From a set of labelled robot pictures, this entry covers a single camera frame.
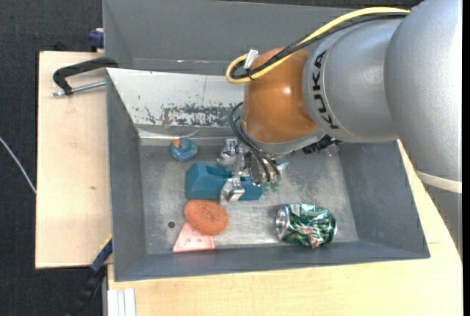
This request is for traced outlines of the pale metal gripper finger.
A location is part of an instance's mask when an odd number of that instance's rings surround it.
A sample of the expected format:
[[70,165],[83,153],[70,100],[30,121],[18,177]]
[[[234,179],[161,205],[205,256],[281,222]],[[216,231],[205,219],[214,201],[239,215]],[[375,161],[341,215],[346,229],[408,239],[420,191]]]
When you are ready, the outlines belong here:
[[218,165],[234,165],[236,158],[244,153],[243,145],[236,138],[226,138],[217,158]]
[[242,180],[239,177],[229,178],[220,191],[220,203],[238,201],[245,194]]

